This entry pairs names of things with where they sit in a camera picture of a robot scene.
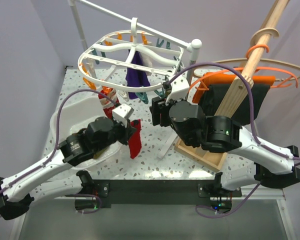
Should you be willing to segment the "red Christmas sock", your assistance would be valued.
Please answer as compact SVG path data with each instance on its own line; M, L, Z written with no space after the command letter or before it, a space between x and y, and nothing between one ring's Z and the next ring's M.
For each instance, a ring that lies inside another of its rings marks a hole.
M106 95L108 98L110 98L116 104L120 103L119 99L117 97L117 92L114 88L102 86L101 93ZM111 119L113 117L112 111L116 107L115 104L102 95L99 95L98 98L102 105L105 115Z
M141 151L142 148L142 142L141 142L141 120L136 119L130 123L132 127L136 129L136 132L133 133L131 138L128 141L128 146L129 146L129 152L130 152L130 158L134 159L138 156L138 154Z

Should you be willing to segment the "white round clip hanger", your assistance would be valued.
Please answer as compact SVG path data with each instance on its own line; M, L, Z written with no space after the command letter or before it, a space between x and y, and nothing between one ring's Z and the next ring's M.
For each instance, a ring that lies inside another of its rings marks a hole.
M111 32L103 36L90 47L86 48L86 50L80 55L77 60L78 69L82 74L84 74L84 77L87 80L97 85L110 87L116 90L139 93L160 89L161 84L159 83L148 87L129 87L109 82L108 79L120 67L140 70L149 74L157 74L167 77L174 76L177 73L177 69L181 66L184 50L187 50L191 44L163 32L157 31L151 27L149 28L139 23L136 17L133 17L131 19L128 18L127 21L128 23L130 23L130 29ZM143 37L145 35L151 37L160 37L164 40L167 40L169 43L175 44L178 47L178 50L151 46L149 44L145 44L143 40L139 41L139 37ZM95 55L93 54L94 51L105 54L115 53L119 51L128 51L128 55L125 60L118 60L107 56ZM154 62L159 63L164 67L170 67L171 70L163 70L155 67L150 68L143 65L132 64L132 60L136 51L148 55ZM84 63L92 64L94 61L110 64L110 72L105 79L99 79L95 74L86 73L84 71Z

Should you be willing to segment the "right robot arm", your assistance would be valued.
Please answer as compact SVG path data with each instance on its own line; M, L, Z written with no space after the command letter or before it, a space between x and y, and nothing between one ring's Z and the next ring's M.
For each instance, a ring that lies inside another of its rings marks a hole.
M171 127L188 147L211 153L229 153L252 163L228 173L217 173L205 191L223 197L236 189L260 184L271 189L284 189L300 183L300 169L294 158L298 152L289 147L268 146L257 142L253 134L226 116L206 116L198 105L186 100L151 100L149 108L154 126Z

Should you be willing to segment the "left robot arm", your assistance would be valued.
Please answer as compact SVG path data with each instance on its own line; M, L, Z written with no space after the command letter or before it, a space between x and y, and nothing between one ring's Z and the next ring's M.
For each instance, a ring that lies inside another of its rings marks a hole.
M138 124L138 120L122 123L98 117L58 143L46 158L14 176L0 177L0 216L12 220L25 214L32 203L49 195L43 184L50 178L92 159L116 142L127 145Z

